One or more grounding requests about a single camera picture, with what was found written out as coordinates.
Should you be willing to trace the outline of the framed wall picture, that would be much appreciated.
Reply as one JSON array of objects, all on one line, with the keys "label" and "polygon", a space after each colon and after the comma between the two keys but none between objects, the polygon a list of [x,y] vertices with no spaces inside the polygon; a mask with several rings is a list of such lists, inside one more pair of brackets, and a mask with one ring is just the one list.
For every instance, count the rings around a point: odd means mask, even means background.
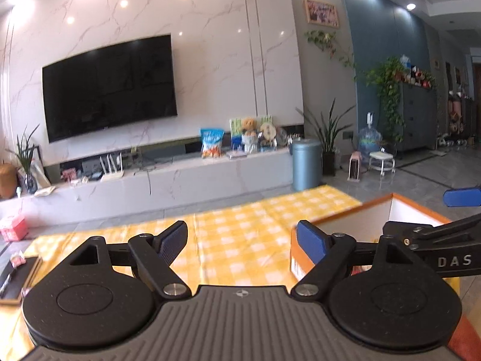
[{"label": "framed wall picture", "polygon": [[327,2],[318,0],[304,0],[307,23],[338,29],[340,22],[337,8]]}]

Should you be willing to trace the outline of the hanging vine plant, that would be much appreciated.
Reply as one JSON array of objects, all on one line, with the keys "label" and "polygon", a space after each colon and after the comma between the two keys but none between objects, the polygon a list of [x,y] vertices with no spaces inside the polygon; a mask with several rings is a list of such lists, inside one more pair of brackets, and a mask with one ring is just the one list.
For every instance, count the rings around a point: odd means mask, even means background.
[{"label": "hanging vine plant", "polygon": [[404,119],[400,113],[400,101],[406,72],[400,59],[391,56],[366,73],[366,85],[376,87],[380,102],[383,138],[392,143],[403,141]]}]

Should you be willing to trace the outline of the orange cardboard box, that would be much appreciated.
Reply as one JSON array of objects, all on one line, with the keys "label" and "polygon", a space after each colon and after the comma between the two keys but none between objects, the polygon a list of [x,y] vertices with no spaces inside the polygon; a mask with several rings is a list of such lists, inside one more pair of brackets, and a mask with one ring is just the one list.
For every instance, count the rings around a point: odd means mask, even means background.
[{"label": "orange cardboard box", "polygon": [[433,227],[450,222],[443,215],[392,193],[316,220],[313,224],[328,235],[340,232],[353,236],[360,242],[377,242],[383,226],[389,221],[430,224]]}]

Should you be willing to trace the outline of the potted green plant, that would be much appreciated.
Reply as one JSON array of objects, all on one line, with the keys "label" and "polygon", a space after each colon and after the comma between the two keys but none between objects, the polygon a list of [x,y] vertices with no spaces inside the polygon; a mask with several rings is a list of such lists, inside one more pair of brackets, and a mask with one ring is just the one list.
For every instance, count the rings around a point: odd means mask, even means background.
[{"label": "potted green plant", "polygon": [[335,104],[336,99],[333,99],[327,116],[320,113],[320,118],[317,118],[317,116],[307,107],[303,110],[295,108],[296,112],[316,131],[316,137],[320,141],[322,149],[322,171],[324,176],[334,176],[336,174],[335,141],[341,132],[353,126],[352,123],[343,125],[341,120],[356,108],[356,105],[354,104],[339,115],[335,115]]}]

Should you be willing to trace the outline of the white round stool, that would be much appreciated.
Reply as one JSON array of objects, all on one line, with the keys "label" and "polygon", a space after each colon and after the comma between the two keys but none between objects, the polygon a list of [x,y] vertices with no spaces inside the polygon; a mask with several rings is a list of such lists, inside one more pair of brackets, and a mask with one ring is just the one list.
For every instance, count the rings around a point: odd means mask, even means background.
[{"label": "white round stool", "polygon": [[383,177],[386,172],[395,173],[395,158],[384,150],[369,153],[369,170],[376,170]]}]

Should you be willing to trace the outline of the vase with green plant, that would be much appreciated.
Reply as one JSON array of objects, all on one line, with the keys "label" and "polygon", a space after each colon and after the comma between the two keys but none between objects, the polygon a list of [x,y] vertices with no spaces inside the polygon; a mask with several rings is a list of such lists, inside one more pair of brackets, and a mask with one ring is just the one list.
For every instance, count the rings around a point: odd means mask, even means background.
[{"label": "vase with green plant", "polygon": [[21,168],[24,170],[24,186],[30,195],[34,194],[38,189],[37,180],[32,174],[32,159],[35,151],[37,150],[37,145],[32,142],[32,136],[38,127],[39,125],[37,125],[29,134],[24,131],[22,136],[16,136],[15,151],[7,149],[9,153],[15,155],[16,159],[20,163]]}]

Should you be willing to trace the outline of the pink small stool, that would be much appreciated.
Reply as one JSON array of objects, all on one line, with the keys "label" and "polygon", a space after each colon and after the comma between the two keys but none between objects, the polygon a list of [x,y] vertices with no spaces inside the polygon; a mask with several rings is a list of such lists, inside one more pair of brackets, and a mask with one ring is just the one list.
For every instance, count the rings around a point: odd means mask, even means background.
[{"label": "pink small stool", "polygon": [[359,151],[355,151],[351,154],[348,167],[348,181],[358,182],[360,181],[360,167],[362,165],[362,156]]}]

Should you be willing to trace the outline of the blue water jug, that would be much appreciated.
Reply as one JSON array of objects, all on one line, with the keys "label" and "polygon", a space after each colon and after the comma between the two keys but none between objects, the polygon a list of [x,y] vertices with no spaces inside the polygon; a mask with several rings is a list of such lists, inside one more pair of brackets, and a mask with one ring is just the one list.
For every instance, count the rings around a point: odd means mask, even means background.
[{"label": "blue water jug", "polygon": [[379,152],[381,149],[382,135],[373,127],[373,114],[367,113],[367,125],[358,134],[358,151],[362,161],[367,163],[371,153]]}]

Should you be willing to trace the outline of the pink tissue box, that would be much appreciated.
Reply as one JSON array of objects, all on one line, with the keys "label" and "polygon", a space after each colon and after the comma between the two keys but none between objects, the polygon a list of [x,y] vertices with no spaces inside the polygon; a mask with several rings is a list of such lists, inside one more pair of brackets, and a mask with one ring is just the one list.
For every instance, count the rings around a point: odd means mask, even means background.
[{"label": "pink tissue box", "polygon": [[1,219],[0,231],[6,242],[21,241],[28,233],[26,219],[22,215],[4,217]]}]

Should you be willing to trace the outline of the teddy bear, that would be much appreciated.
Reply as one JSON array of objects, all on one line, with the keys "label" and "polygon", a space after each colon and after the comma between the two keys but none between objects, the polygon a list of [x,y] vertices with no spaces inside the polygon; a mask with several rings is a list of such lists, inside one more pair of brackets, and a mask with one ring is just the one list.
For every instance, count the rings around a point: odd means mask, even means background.
[{"label": "teddy bear", "polygon": [[257,120],[253,117],[246,117],[241,120],[242,135],[248,135],[257,131]]}]

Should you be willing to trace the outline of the green white box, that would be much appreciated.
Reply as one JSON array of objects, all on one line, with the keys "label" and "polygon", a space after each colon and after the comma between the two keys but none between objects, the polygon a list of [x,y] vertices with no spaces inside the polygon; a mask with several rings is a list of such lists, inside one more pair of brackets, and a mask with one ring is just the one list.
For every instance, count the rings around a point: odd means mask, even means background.
[{"label": "green white box", "polygon": [[[257,131],[259,131],[259,128],[263,122],[272,122],[273,120],[271,116],[246,116],[246,117],[253,117],[257,120]],[[241,120],[246,117],[230,119],[229,125],[230,125],[231,136],[242,136]]]}]

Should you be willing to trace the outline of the round wooden sign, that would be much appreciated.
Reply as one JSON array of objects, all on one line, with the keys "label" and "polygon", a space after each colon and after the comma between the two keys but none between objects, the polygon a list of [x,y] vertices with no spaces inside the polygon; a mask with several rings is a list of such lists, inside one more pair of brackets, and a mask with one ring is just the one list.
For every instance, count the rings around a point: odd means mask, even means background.
[{"label": "round wooden sign", "polygon": [[276,127],[271,122],[263,122],[259,128],[259,139],[272,142],[276,138]]}]

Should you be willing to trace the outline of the white wifi router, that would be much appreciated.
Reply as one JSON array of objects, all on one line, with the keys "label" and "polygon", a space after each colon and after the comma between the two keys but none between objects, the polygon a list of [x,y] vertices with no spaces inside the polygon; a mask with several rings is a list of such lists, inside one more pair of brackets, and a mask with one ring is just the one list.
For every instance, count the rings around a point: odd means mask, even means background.
[{"label": "white wifi router", "polygon": [[122,178],[125,174],[121,154],[119,154],[116,158],[113,158],[112,153],[101,156],[100,164],[103,170],[103,176],[100,179],[101,182],[117,180]]}]

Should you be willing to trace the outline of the blue snack bag on counter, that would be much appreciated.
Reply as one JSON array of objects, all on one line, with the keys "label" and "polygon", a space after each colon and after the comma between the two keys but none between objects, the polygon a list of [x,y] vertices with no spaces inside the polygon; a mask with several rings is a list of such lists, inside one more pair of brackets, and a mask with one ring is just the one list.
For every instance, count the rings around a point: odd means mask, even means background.
[{"label": "blue snack bag on counter", "polygon": [[201,129],[201,157],[218,158],[222,155],[223,129]]}]

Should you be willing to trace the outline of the yellow checkered tablecloth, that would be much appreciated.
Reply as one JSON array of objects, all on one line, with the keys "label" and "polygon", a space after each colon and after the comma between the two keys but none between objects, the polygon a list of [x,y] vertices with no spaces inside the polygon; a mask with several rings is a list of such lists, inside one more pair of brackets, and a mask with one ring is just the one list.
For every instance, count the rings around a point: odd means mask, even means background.
[{"label": "yellow checkered tablecloth", "polygon": [[[320,220],[360,206],[361,202],[331,186],[277,198],[181,216],[188,242],[171,268],[195,292],[199,284],[284,285],[290,290],[290,234],[298,221]],[[32,285],[48,274],[91,236],[109,244],[127,242],[141,233],[158,234],[177,221],[148,223],[95,231],[40,236],[26,249],[42,263]],[[1,307],[1,360],[19,360],[32,349],[20,307]]]}]

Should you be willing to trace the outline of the dark tray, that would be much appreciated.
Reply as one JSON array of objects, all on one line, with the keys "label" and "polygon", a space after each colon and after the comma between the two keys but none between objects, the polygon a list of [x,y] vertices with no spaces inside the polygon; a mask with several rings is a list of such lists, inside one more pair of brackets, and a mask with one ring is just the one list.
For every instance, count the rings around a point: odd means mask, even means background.
[{"label": "dark tray", "polygon": [[21,304],[23,292],[30,287],[41,262],[42,259],[38,256],[26,258],[26,262],[17,268],[13,268],[11,262],[7,262],[1,273],[2,306]]}]

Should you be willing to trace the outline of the black television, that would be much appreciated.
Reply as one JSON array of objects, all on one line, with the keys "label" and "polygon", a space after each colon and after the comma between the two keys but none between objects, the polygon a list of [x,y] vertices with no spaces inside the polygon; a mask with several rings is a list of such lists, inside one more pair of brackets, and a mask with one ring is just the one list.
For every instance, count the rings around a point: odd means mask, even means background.
[{"label": "black television", "polygon": [[41,80],[52,143],[178,114],[168,34],[60,60],[43,67]]}]

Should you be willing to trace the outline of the grey-blue trash bin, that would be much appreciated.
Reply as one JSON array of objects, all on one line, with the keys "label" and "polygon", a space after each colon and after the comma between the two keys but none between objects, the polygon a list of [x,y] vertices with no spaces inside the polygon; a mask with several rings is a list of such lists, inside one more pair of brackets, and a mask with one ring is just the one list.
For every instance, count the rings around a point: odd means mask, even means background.
[{"label": "grey-blue trash bin", "polygon": [[293,189],[296,192],[321,185],[321,142],[317,139],[293,141]]}]

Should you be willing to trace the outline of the dark blue cabinet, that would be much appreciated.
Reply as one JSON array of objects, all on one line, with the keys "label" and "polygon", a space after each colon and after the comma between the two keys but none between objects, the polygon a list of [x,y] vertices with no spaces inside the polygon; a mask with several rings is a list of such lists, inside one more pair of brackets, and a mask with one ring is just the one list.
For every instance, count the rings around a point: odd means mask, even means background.
[{"label": "dark blue cabinet", "polygon": [[400,87],[400,115],[403,126],[400,152],[433,148],[437,135],[437,98],[434,90],[403,83]]}]

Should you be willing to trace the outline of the white TV console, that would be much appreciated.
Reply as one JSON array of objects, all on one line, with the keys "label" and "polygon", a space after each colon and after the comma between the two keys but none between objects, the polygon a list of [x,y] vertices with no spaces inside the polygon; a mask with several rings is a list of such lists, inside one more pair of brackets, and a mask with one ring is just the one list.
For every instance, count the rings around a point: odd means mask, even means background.
[{"label": "white TV console", "polygon": [[1,203],[3,215],[23,215],[29,226],[54,226],[171,209],[291,184],[288,149],[229,159],[199,157],[126,171],[122,178],[59,184],[44,197],[22,196]]}]

